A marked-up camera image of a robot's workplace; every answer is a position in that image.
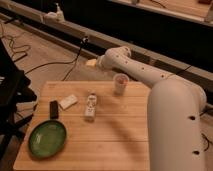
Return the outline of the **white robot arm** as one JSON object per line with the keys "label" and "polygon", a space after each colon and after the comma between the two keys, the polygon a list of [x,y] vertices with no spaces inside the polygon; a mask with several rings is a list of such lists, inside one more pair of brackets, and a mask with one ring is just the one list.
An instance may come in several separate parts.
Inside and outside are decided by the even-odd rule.
{"label": "white robot arm", "polygon": [[126,47],[108,49],[88,66],[120,69],[150,88],[147,102],[150,171],[206,171],[200,113],[202,87],[131,58]]}

